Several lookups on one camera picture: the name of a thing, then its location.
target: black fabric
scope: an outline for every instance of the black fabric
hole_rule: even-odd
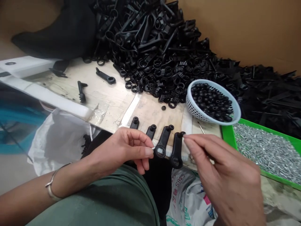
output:
[[[37,32],[17,34],[12,37],[12,42],[37,58],[70,60],[83,56],[93,45],[96,31],[90,2],[65,0],[61,14],[53,24]]]
[[[85,150],[82,158],[88,156],[92,151],[105,142],[112,134],[102,130],[91,142],[90,146]],[[154,197],[161,226],[166,225],[166,214],[169,210],[170,199],[172,196],[172,167],[167,159],[153,158],[149,160],[150,170],[143,175],[151,194]],[[134,162],[129,161],[125,163],[137,169]]]

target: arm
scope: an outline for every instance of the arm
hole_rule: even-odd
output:
[[[149,169],[153,157],[151,139],[143,132],[120,128],[82,160],[61,168],[51,190],[57,197],[68,197],[92,182],[113,173],[124,162],[135,160],[139,172]],[[45,188],[54,172],[37,177],[0,196],[0,222],[25,225],[55,203]]]
[[[259,167],[214,135],[184,135],[184,142],[218,214],[214,226],[266,225]]]

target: white plastic bag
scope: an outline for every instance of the white plastic bag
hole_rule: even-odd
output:
[[[84,120],[55,109],[37,130],[28,152],[36,174],[41,176],[78,161],[85,143],[83,135],[91,133],[95,133],[95,127],[90,128]]]
[[[173,169],[167,226],[212,226],[216,218],[197,173],[186,168]]]

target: right hand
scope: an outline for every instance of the right hand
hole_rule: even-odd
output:
[[[259,167],[215,135],[184,135],[184,142],[219,221],[227,226],[266,225]]]

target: bracelet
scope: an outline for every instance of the bracelet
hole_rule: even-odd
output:
[[[56,171],[54,172],[54,174],[53,174],[52,177],[51,177],[50,182],[47,183],[47,184],[45,185],[45,187],[46,187],[47,190],[48,190],[49,196],[52,198],[52,200],[54,200],[54,201],[56,201],[56,202],[62,200],[62,198],[59,198],[59,197],[55,196],[55,195],[52,193],[52,190],[51,190],[51,184],[52,184],[52,182],[53,182],[54,176],[56,175],[56,173],[57,173],[61,168],[59,168],[58,170],[56,170]]]

